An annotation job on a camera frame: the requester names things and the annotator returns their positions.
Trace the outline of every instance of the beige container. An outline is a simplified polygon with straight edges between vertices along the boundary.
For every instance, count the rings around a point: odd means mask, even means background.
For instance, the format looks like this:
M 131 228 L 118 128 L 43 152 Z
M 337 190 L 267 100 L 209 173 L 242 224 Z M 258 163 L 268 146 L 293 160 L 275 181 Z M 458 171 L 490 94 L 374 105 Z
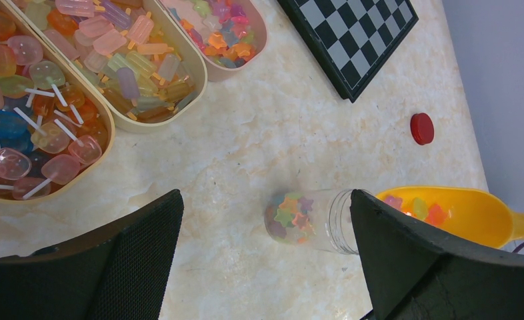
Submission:
M 30 27 L 35 30 L 38 36 L 42 38 L 48 46 L 50 46 L 54 51 L 59 52 L 58 48 L 54 46 L 50 39 L 48 39 L 40 29 L 36 28 L 36 26 L 34 26 L 34 24 L 30 22 L 27 16 L 10 0 L 9 6 L 14 8 L 15 12 L 18 14 L 18 16 L 22 18 L 22 20 L 28 21 Z M 205 91 L 205 86 L 207 85 L 207 70 L 205 68 L 205 63 L 201 58 L 201 53 L 195 47 L 195 45 L 188 39 L 187 35 L 184 34 L 182 30 L 180 30 L 178 25 L 174 23 L 173 20 L 165 14 L 163 6 L 156 2 L 156 0 L 143 0 L 143 8 L 146 11 L 152 12 L 152 20 L 154 21 L 154 23 L 160 23 L 162 25 L 162 29 L 164 30 L 164 32 L 169 35 L 169 38 L 171 40 L 170 45 L 174 45 L 178 49 L 181 58 L 187 62 L 190 68 L 190 72 L 192 73 L 193 80 L 195 82 L 195 90 L 197 92 L 197 97 L 192 102 L 190 102 L 185 108 L 183 108 L 183 110 L 180 110 L 178 113 L 176 113 L 175 116 L 164 122 L 142 123 L 134 121 L 122 115 L 100 93 L 97 93 L 102 98 L 102 100 L 105 101 L 104 104 L 108 106 L 108 108 L 111 110 L 116 126 L 126 131 L 134 133 L 150 133 L 164 128 L 170 122 L 176 120 L 176 118 L 178 118 L 184 112 L 186 112 L 186 110 L 192 108 L 195 104 L 197 104 L 198 100 L 201 98 L 203 92 Z M 77 68 L 73 65 L 73 62 L 68 60 L 64 55 L 62 55 L 61 52 L 59 54 L 60 56 L 62 56 L 64 60 L 67 61 L 67 64 L 69 65 L 70 69 L 74 69 L 76 74 L 83 78 L 83 76 L 78 72 Z
M 242 67 L 238 67 L 236 69 L 229 69 L 222 67 L 211 60 L 207 58 L 206 55 L 203 54 L 203 52 L 200 52 L 199 54 L 202 56 L 203 60 L 205 60 L 205 64 L 207 66 L 207 79 L 212 82 L 222 81 L 226 80 L 234 75 L 236 75 L 238 72 L 244 70 L 245 68 L 248 68 L 250 64 L 258 58 L 258 56 L 262 53 L 262 51 L 266 48 L 266 42 L 268 40 L 268 28 L 266 28 L 266 22 L 264 22 L 264 18 L 262 18 L 262 15 L 258 11 L 258 8 L 252 3 L 250 0 L 232 0 L 233 3 L 236 3 L 238 5 L 242 5 L 244 12 L 246 13 L 246 16 L 248 17 L 248 20 L 250 22 L 250 26 L 252 26 L 252 30 L 254 30 L 254 35 L 256 37 L 256 43 L 257 43 L 257 53 L 250 61 L 248 61 L 246 64 L 244 64 Z M 191 40 L 190 36 L 187 34 L 187 32 L 184 31 L 183 27 L 177 23 L 177 20 L 172 14 L 169 12 L 169 10 L 162 6 L 163 10 L 166 12 L 167 15 L 174 20 L 174 23 L 176 23 L 180 30 L 185 34 L 185 36 L 188 38 L 188 40 L 193 44 L 195 48 L 197 48 L 194 44 L 194 42 Z
M 13 8 L 10 6 L 10 2 L 6 2 L 6 0 L 0 0 L 0 10 L 2 12 L 5 12 L 6 14 L 10 15 L 15 24 L 17 25 L 18 30 L 20 30 L 25 35 L 30 35 L 36 40 L 40 41 L 42 44 L 42 48 L 44 50 L 44 58 L 48 59 L 54 63 L 56 63 L 58 66 L 60 66 L 60 69 L 62 72 L 64 72 L 64 75 L 66 77 L 66 81 L 68 81 L 72 85 L 76 85 L 80 87 L 85 94 L 86 97 L 88 97 L 92 102 L 95 104 L 97 109 L 99 110 L 100 118 L 102 118 L 103 123 L 105 127 L 107 128 L 107 131 L 109 132 L 109 142 L 107 144 L 107 147 L 103 150 L 103 155 L 97 162 L 90 165 L 84 172 L 80 173 L 74 180 L 70 181 L 68 184 L 64 185 L 60 190 L 51 193 L 47 195 L 46 197 L 38 198 L 38 199 L 32 199 L 32 200 L 9 200 L 9 199 L 1 199 L 0 203 L 3 204 L 15 204 L 15 205 L 32 205 L 35 203 L 40 203 L 44 201 L 48 201 L 51 199 L 54 199 L 58 197 L 59 195 L 66 192 L 69 188 L 71 188 L 74 184 L 76 184 L 79 180 L 81 180 L 84 176 L 88 175 L 92 170 L 96 168 L 103 160 L 106 158 L 106 156 L 109 155 L 109 152 L 111 151 L 111 146 L 113 145 L 113 140 L 115 138 L 115 126 L 113 124 L 113 117 L 111 113 L 109 112 L 109 108 L 106 107 L 107 100 L 97 91 L 93 86 L 90 86 L 87 84 L 84 78 L 77 74 L 77 72 L 74 72 L 72 69 L 72 66 L 70 66 L 64 58 L 62 58 L 61 55 L 58 55 L 52 48 L 50 48 L 48 45 L 44 44 L 42 39 L 28 26 L 26 21 L 16 14 L 16 11 L 13 10 Z

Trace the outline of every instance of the chessboard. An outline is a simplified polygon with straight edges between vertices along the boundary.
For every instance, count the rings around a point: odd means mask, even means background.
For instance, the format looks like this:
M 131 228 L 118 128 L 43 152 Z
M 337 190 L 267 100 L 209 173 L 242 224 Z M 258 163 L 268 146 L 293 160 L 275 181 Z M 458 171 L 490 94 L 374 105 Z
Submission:
M 409 0 L 278 0 L 343 99 L 358 98 L 419 20 Z

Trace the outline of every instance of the gray wall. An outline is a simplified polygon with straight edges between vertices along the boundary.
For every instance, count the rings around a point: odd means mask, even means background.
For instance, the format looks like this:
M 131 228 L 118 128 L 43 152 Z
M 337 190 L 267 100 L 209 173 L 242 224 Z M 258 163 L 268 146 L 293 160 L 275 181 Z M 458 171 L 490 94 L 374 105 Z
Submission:
M 443 4 L 489 190 L 524 211 L 524 0 Z

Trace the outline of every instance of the wire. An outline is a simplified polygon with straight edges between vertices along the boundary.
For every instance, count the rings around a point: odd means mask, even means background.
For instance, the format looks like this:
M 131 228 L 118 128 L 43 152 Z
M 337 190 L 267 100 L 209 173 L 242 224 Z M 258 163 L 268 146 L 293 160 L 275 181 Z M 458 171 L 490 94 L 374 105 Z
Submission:
M 511 253 L 519 253 L 524 248 L 524 242 L 518 245 Z

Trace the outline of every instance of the pink container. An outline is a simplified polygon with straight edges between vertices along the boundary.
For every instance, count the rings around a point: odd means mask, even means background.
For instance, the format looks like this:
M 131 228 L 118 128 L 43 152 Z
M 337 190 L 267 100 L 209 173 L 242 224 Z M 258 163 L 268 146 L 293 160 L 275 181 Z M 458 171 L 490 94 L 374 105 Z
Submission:
M 194 43 L 192 38 L 187 34 L 187 32 L 184 30 L 181 24 L 171 14 L 171 12 L 166 8 L 166 5 L 176 8 L 178 16 L 180 18 L 187 20 L 192 25 L 202 25 L 203 18 L 201 18 L 199 14 L 197 14 L 197 12 L 193 10 L 192 2 L 182 1 L 182 0 L 160 0 L 159 2 L 164 4 L 164 11 L 166 12 L 168 16 L 170 16 L 170 18 L 172 18 L 172 20 L 174 21 L 174 24 L 178 25 L 180 29 L 183 31 L 183 33 L 189 38 L 189 40 L 192 43 Z M 256 58 L 258 58 L 258 56 L 266 48 L 266 42 L 268 38 L 268 29 L 266 28 L 266 22 L 264 22 L 264 18 L 262 18 L 262 15 L 258 11 L 258 8 L 256 8 L 254 3 L 252 3 L 250 0 L 232 0 L 232 3 L 242 5 L 243 10 L 246 13 L 246 16 L 248 17 L 250 21 L 250 26 L 252 27 L 252 30 L 254 30 L 256 44 L 257 44 L 256 46 L 257 53 L 254 56 L 254 58 L 252 58 L 250 61 L 248 61 L 243 66 L 234 68 L 234 69 L 230 69 L 230 68 L 225 68 L 225 67 L 215 64 L 209 58 L 207 58 L 207 56 L 204 55 L 203 52 L 201 52 L 201 50 L 198 50 L 199 53 L 201 54 L 201 57 L 205 61 L 205 66 L 207 67 L 207 80 L 212 81 L 212 82 L 217 82 L 217 81 L 228 79 L 236 75 L 238 72 L 244 70 L 244 68 L 248 68 L 248 66 L 254 63 L 254 60 L 256 60 Z

